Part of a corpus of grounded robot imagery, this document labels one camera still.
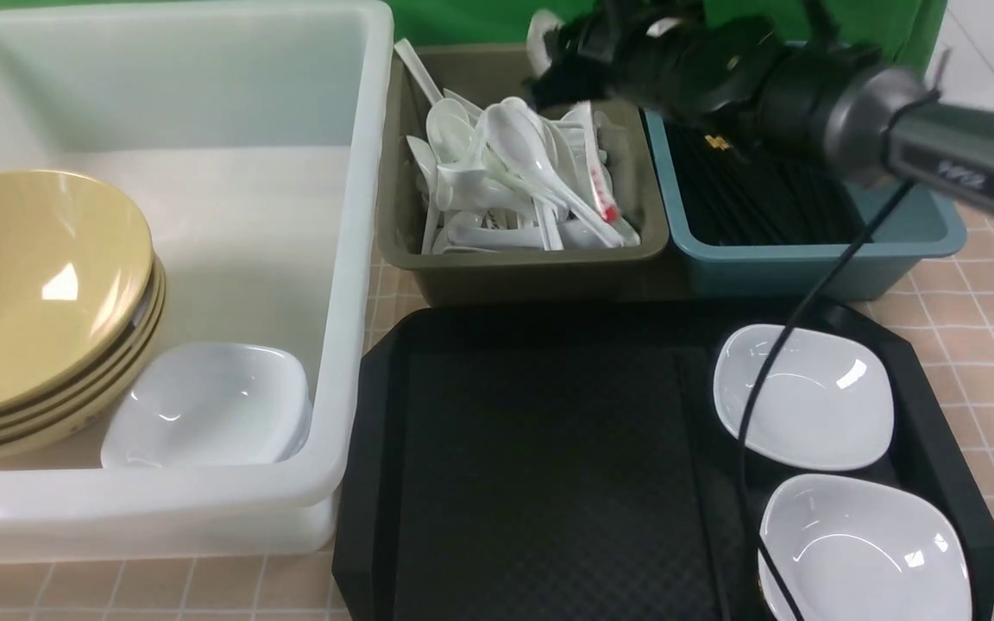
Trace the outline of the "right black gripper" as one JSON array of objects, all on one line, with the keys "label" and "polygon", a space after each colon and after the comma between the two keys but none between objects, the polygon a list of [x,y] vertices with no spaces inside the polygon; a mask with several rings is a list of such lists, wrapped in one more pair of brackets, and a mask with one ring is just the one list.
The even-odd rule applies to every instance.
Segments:
[{"label": "right black gripper", "polygon": [[535,110],[616,99],[679,122],[748,121],[788,55],[769,17],[709,25],[693,1],[597,1],[568,22],[533,23],[527,47]]}]

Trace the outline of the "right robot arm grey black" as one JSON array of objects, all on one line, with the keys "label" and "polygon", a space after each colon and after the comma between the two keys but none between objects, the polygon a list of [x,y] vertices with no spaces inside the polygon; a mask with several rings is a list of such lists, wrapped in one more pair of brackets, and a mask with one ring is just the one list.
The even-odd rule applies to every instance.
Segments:
[{"label": "right robot arm grey black", "polygon": [[525,43],[529,104],[619,99],[746,152],[863,187],[919,182],[994,216],[994,111],[943,103],[879,47],[841,43],[823,3],[804,8],[805,42],[763,15],[709,25],[683,1],[597,1],[569,22],[540,10]]}]

